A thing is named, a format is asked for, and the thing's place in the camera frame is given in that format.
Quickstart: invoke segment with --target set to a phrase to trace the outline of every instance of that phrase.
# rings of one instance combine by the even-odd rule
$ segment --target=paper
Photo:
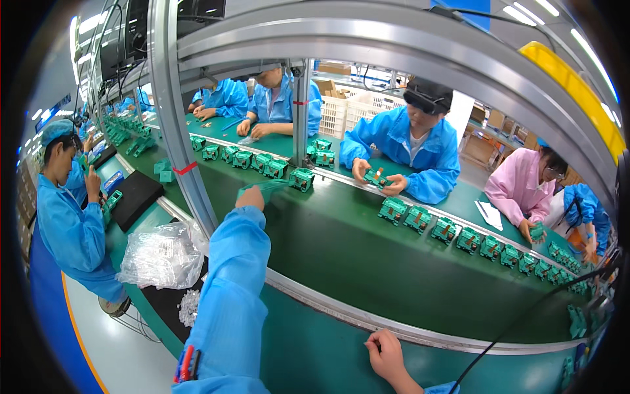
[[[495,227],[499,231],[503,231],[503,223],[501,222],[501,212],[492,206],[489,202],[475,201],[479,213],[490,226]]]

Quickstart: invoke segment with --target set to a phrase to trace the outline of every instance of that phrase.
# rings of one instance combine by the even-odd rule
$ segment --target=black cap
[[[448,86],[414,77],[407,84],[406,90],[419,93],[429,101],[435,102],[437,113],[447,113],[450,110],[450,103],[453,101],[453,89]]]

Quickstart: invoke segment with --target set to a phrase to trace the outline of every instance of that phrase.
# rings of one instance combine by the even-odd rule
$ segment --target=blue hairnet cap
[[[545,148],[551,148],[551,146],[547,145],[545,140],[543,140],[540,137],[536,138],[536,142],[538,142],[538,145],[540,145],[540,146],[544,146]]]
[[[55,120],[42,131],[42,146],[47,147],[55,138],[74,132],[74,123],[69,119]]]

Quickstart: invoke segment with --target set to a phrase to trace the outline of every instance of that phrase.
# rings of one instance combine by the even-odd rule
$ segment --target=pink lab coat
[[[549,214],[549,206],[556,180],[538,186],[540,154],[518,148],[490,175],[484,192],[495,207],[518,226],[529,216],[529,221],[542,221]]]

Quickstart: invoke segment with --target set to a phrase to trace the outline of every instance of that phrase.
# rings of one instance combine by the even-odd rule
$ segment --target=plastic bag of parts
[[[292,181],[284,179],[272,179],[265,182],[252,183],[251,185],[240,188],[238,190],[238,193],[236,194],[236,199],[238,200],[239,197],[242,196],[243,193],[245,193],[245,190],[257,185],[260,188],[260,193],[263,195],[263,199],[265,200],[266,204],[272,198],[273,192],[276,192],[284,187],[290,187],[292,184]]]
[[[256,141],[258,141],[260,138],[252,138],[251,136],[247,136],[245,138],[243,138],[242,140],[240,140],[239,142],[237,142],[237,144],[239,145],[249,145],[252,144]]]
[[[156,227],[151,233],[129,235],[116,279],[158,289],[192,287],[201,274],[203,253],[195,247],[183,222]]]

